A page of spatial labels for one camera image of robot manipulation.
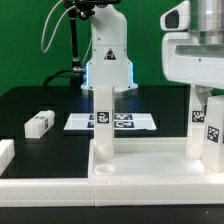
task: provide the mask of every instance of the black cable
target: black cable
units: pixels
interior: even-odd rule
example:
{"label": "black cable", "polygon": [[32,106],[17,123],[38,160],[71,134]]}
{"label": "black cable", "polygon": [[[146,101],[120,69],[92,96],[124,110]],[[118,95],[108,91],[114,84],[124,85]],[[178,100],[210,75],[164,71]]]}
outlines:
{"label": "black cable", "polygon": [[152,61],[151,49],[150,49],[150,46],[149,46],[149,41],[147,39],[147,34],[146,34],[146,30],[145,30],[145,24],[144,24],[144,19],[143,19],[143,10],[142,10],[142,0],[139,0],[139,11],[140,11],[142,32],[144,34],[146,49],[147,49],[147,53],[148,53],[148,57],[149,57],[149,63],[151,64],[151,68],[152,68],[152,75],[153,75],[155,84],[158,85],[157,80],[156,80],[156,70],[155,70],[155,67],[154,67],[154,64],[153,64],[153,61]]}
{"label": "black cable", "polygon": [[72,71],[73,71],[72,68],[67,68],[67,69],[63,69],[61,71],[58,71],[54,75],[48,76],[44,80],[42,86],[47,86],[54,78],[57,78],[57,77],[60,77],[60,78],[71,78],[73,76],[61,76],[61,75],[64,74],[64,73],[67,73],[67,72],[72,72]]}

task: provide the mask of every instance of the black sticker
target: black sticker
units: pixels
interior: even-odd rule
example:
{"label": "black sticker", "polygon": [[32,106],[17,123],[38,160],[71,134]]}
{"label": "black sticker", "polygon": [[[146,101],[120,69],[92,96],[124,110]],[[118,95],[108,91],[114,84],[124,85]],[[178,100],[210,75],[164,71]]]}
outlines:
{"label": "black sticker", "polygon": [[202,113],[202,111],[192,111],[192,122],[195,123],[204,123],[205,121],[205,115]]}
{"label": "black sticker", "polygon": [[90,121],[93,121],[93,120],[94,120],[94,115],[93,115],[93,114],[90,114],[90,115],[89,115],[89,120],[90,120]]}
{"label": "black sticker", "polygon": [[98,124],[109,124],[110,113],[109,112],[97,112],[97,123]]}
{"label": "black sticker", "polygon": [[45,121],[45,130],[48,129],[48,119]]}
{"label": "black sticker", "polygon": [[133,120],[132,114],[115,114],[114,115],[115,120]]}
{"label": "black sticker", "polygon": [[115,121],[115,128],[134,128],[134,122],[131,121]]}
{"label": "black sticker", "polygon": [[45,117],[39,117],[39,116],[37,116],[37,117],[35,117],[34,119],[44,120],[44,119],[45,119]]}
{"label": "black sticker", "polygon": [[94,122],[93,121],[88,122],[87,128],[94,128]]}
{"label": "black sticker", "polygon": [[110,50],[107,52],[107,55],[105,56],[104,60],[116,60],[116,57],[114,55],[114,52],[110,48]]}
{"label": "black sticker", "polygon": [[208,126],[207,139],[215,143],[219,142],[219,129]]}

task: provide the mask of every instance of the blue light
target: blue light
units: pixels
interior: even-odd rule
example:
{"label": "blue light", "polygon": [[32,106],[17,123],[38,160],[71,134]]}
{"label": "blue light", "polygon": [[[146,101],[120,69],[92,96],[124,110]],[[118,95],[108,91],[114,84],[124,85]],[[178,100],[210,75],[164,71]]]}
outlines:
{"label": "blue light", "polygon": [[131,62],[131,84],[134,85],[134,68],[133,63]]}
{"label": "blue light", "polygon": [[89,86],[89,63],[86,64],[86,86]]}

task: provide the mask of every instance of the white paper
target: white paper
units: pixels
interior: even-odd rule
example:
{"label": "white paper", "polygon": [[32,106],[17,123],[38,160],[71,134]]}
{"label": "white paper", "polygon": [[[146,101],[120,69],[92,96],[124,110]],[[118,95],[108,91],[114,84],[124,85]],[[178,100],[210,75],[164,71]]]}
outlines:
{"label": "white paper", "polygon": [[[115,113],[115,130],[156,130],[151,114]],[[64,130],[93,130],[93,114],[70,114]]]}

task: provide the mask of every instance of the white platform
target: white platform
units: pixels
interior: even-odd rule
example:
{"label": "white platform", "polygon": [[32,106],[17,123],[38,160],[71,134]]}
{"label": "white platform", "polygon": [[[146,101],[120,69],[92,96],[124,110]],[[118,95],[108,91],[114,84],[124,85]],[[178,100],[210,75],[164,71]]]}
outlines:
{"label": "white platform", "polygon": [[206,174],[200,160],[185,156],[185,146],[185,138],[116,139],[114,158],[101,162],[92,141],[95,205],[224,203],[224,174]]}
{"label": "white platform", "polygon": [[0,206],[224,203],[224,174],[185,157],[185,138],[115,139],[108,162],[95,160],[93,142],[88,178],[1,179]]}

